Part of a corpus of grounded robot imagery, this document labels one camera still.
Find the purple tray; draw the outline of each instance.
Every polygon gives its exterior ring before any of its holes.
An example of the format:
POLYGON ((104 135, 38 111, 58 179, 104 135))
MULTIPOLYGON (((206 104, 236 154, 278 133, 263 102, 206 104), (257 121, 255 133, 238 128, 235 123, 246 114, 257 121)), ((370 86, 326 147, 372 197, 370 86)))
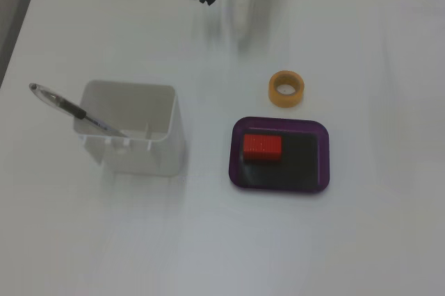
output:
POLYGON ((232 132, 232 147, 230 151, 229 176, 232 182, 241 188, 245 188, 239 176, 240 148, 246 131, 273 131, 273 133, 309 133, 317 140, 317 185, 311 190, 296 189, 298 192, 321 192, 329 184, 329 133, 326 128, 315 121, 272 119, 267 117, 244 117, 239 120, 232 132))

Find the yellow tape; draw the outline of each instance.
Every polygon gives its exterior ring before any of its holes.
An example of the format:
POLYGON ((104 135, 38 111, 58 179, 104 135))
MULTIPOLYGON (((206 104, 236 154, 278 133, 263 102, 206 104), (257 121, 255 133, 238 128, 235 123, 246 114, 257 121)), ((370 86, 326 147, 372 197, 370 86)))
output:
POLYGON ((283 70, 273 75, 269 81, 269 99, 279 107, 289 108, 299 104, 303 97, 304 90, 305 82, 300 75, 295 72, 283 70), (280 85, 285 84, 294 88, 295 92, 292 94, 282 94, 277 90, 280 85))

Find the pen grip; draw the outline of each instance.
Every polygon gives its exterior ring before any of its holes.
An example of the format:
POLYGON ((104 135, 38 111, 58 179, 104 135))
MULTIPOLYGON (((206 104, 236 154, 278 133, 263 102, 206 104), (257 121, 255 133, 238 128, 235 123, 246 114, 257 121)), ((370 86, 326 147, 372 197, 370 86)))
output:
POLYGON ((64 99, 60 102, 60 108, 67 111, 69 114, 73 115, 79 120, 82 120, 86 116, 86 112, 78 107, 77 105, 74 105, 73 103, 70 103, 68 100, 64 99))

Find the tape roll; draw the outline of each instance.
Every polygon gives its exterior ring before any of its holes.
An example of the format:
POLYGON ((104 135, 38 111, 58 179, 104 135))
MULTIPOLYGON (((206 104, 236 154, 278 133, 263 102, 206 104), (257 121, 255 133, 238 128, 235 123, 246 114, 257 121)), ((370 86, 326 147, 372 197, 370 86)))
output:
POLYGON ((305 82, 301 76, 295 72, 283 70, 272 76, 269 81, 269 99, 276 106, 289 108, 298 105, 303 98, 305 82), (290 85, 295 89, 292 94, 282 94, 278 91, 281 85, 290 85))

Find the red block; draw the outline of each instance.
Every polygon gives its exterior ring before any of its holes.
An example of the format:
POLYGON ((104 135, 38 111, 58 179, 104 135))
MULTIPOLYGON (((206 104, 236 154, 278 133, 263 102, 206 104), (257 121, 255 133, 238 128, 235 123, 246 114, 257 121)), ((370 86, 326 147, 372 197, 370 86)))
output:
POLYGON ((281 136, 245 134, 245 161, 279 161, 282 154, 281 136))

